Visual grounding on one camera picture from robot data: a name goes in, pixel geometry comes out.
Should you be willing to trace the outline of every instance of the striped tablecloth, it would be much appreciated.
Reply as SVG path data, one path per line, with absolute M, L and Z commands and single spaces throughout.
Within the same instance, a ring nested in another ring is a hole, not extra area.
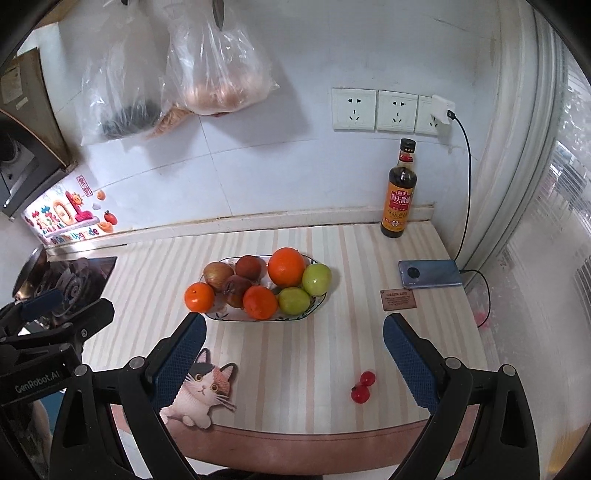
M 212 361 L 234 362 L 235 413 L 213 409 L 214 424 L 256 432 L 335 434 L 405 425 L 428 417 L 417 407 L 384 346 L 380 290 L 401 288 L 399 260 L 449 258 L 430 222 L 411 223 L 400 239 L 379 225 L 315 226 L 219 233 L 143 242 L 121 249 L 104 297 L 115 320 L 85 344 L 83 360 L 95 371 L 147 355 L 188 313 L 183 294 L 211 261 L 270 255 L 295 247 L 330 266 L 332 290 L 299 322 L 207 321 Z M 443 356 L 471 368 L 486 359 L 461 287 L 415 291 L 417 308 L 403 312 L 420 336 Z M 376 384 L 362 407 L 350 389 L 365 370 Z

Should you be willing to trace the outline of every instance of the wall outlet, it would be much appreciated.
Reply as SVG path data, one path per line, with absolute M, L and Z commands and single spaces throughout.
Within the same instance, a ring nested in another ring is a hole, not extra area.
M 375 130 L 375 90 L 332 89 L 335 130 Z
M 417 124 L 414 131 L 424 135 L 439 135 L 442 127 L 441 121 L 431 114 L 431 97 L 420 95 L 418 97 Z
M 414 132 L 417 119 L 418 95 L 378 92 L 378 130 Z

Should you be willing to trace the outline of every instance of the bread in plastic bag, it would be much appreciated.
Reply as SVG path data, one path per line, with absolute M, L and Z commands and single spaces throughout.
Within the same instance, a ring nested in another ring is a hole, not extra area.
M 166 115 L 160 119 L 160 122 L 158 122 L 158 125 L 156 125 L 154 131 L 150 133 L 148 138 L 159 137 L 160 135 L 170 132 L 191 115 L 194 115 L 191 110 L 179 107 L 178 105 L 172 106 Z
M 127 7 L 109 0 L 103 12 L 106 20 L 92 32 L 82 80 L 82 145 L 148 134 L 162 117 L 164 59 L 157 53 L 149 19 L 138 0 Z
M 170 22 L 167 76 L 170 104 L 198 115 L 236 112 L 265 100 L 278 85 L 271 62 L 255 45 L 225 0 L 220 29 L 212 0 L 184 0 L 166 7 Z

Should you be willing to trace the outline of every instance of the colorful sticker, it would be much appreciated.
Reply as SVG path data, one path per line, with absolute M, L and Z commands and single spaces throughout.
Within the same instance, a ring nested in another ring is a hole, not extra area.
M 95 198 L 83 175 L 70 176 L 33 202 L 22 217 L 45 245 L 84 241 L 115 232 L 118 220 L 105 199 L 102 190 Z
M 386 202 L 384 204 L 384 219 L 382 225 L 391 232 L 402 232 L 408 221 L 410 204 L 413 201 L 414 189 L 403 189 L 393 183 L 388 184 Z

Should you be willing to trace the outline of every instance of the orange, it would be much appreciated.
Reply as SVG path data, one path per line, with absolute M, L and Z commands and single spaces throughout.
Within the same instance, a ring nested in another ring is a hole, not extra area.
M 244 294 L 244 309 L 255 320 L 268 320 L 279 308 L 273 292 L 265 287 L 251 287 Z
M 306 269 L 306 262 L 294 248 L 280 248 L 267 265 L 269 277 L 280 288 L 297 287 Z
M 206 283 L 194 283 L 185 291 L 184 299 L 191 312 L 206 313 L 213 307 L 216 294 Z

